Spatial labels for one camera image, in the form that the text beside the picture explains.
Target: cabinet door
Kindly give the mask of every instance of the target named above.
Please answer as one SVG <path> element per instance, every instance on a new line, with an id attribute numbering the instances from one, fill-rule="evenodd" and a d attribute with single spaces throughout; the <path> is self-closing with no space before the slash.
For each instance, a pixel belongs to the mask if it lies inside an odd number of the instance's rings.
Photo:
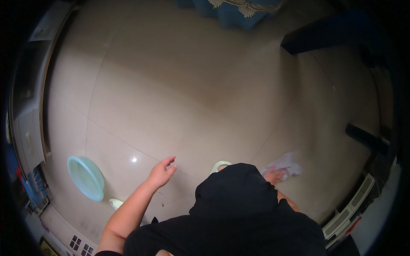
<path id="1" fill-rule="evenodd" d="M 39 165 L 38 145 L 34 134 L 33 112 L 27 113 L 18 118 L 18 127 L 20 130 L 21 145 L 24 151 L 29 171 Z"/>

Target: white wall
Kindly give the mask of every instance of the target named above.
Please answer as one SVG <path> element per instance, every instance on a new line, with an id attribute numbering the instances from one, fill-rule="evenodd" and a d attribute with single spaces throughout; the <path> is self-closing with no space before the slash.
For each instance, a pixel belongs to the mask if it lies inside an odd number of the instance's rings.
<path id="1" fill-rule="evenodd" d="M 382 194 L 364 211 L 362 220 L 350 233 L 359 249 L 365 255 L 379 235 L 390 213 L 399 187 L 401 168 L 397 165 L 391 172 Z"/>

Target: lace trim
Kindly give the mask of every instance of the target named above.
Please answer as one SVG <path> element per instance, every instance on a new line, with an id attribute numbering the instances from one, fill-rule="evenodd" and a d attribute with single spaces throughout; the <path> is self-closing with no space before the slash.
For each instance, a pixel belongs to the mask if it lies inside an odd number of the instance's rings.
<path id="1" fill-rule="evenodd" d="M 238 11 L 244 15 L 245 18 L 252 17 L 257 11 L 267 11 L 273 13 L 282 6 L 282 1 L 278 1 L 276 5 L 257 5 L 245 0 L 208 0 L 215 8 L 220 7 L 223 3 L 238 6 Z"/>

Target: white vented panel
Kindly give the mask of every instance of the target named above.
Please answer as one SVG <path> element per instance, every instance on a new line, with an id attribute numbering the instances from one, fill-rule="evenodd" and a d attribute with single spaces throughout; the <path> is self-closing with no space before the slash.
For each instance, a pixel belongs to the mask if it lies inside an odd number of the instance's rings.
<path id="1" fill-rule="evenodd" d="M 374 178 L 370 174 L 367 174 L 359 190 L 350 200 L 349 204 L 343 209 L 343 211 L 337 214 L 326 226 L 322 228 L 325 239 L 333 236 L 336 231 L 343 227 L 343 224 L 349 220 L 349 218 L 356 212 L 363 200 L 369 194 L 370 189 L 373 187 Z"/>
<path id="2" fill-rule="evenodd" d="M 41 220 L 51 232 L 76 256 L 94 256 L 98 245 L 70 225 L 50 204 L 41 215 Z"/>

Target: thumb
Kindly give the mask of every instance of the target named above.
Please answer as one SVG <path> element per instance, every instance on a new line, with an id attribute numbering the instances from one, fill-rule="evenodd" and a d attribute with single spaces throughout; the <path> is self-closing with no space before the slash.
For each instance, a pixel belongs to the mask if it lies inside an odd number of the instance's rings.
<path id="1" fill-rule="evenodd" d="M 167 172 L 169 172 L 170 176 L 174 174 L 174 172 L 177 170 L 178 165 L 174 164 L 170 168 L 168 168 Z"/>

